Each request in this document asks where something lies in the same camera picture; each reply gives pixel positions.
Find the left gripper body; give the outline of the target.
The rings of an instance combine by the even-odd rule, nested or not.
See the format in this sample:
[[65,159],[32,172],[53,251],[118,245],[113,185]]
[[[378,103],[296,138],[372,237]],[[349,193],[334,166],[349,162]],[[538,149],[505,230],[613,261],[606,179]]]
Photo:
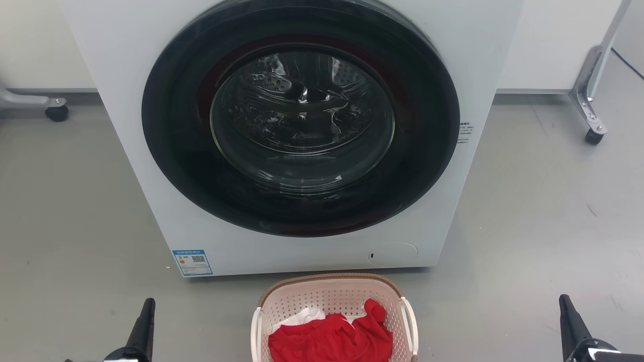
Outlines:
[[117,348],[113,352],[106,355],[103,361],[151,361],[151,356],[151,348],[142,349],[133,346],[125,346]]

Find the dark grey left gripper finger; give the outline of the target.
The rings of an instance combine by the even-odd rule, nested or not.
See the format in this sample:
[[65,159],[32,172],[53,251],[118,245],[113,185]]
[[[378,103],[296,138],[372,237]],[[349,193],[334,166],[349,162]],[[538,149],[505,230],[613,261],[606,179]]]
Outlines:
[[154,298],[147,298],[142,310],[135,321],[126,347],[138,350],[153,349],[154,319],[156,303]]

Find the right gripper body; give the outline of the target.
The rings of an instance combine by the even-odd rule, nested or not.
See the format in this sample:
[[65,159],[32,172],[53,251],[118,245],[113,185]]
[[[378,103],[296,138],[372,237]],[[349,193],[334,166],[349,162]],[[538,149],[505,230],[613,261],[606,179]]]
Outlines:
[[643,355],[623,353],[603,340],[591,338],[578,343],[566,361],[643,361]]

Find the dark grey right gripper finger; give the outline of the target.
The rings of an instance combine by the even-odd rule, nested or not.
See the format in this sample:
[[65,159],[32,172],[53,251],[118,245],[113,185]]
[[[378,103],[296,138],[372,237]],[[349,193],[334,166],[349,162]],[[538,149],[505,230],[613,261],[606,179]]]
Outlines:
[[569,295],[559,296],[559,309],[563,360],[583,360],[593,347],[593,337]]

